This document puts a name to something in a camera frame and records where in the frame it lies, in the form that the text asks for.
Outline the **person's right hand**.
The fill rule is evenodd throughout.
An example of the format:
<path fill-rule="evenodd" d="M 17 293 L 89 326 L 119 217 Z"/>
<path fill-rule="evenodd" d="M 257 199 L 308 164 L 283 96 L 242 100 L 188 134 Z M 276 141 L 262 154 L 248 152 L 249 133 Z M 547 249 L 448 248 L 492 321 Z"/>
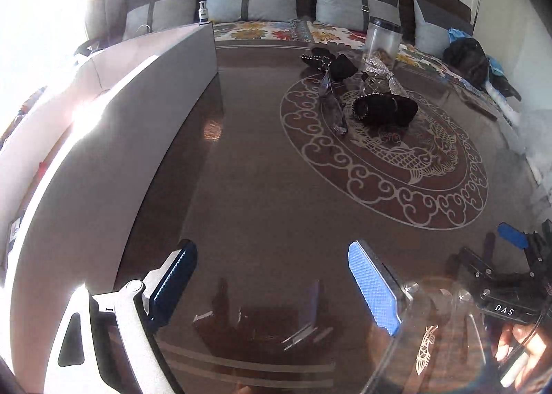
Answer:
<path fill-rule="evenodd" d="M 503 393 L 551 392 L 551 321 L 534 325 L 502 322 L 494 345 L 498 364 L 505 363 L 499 376 Z"/>

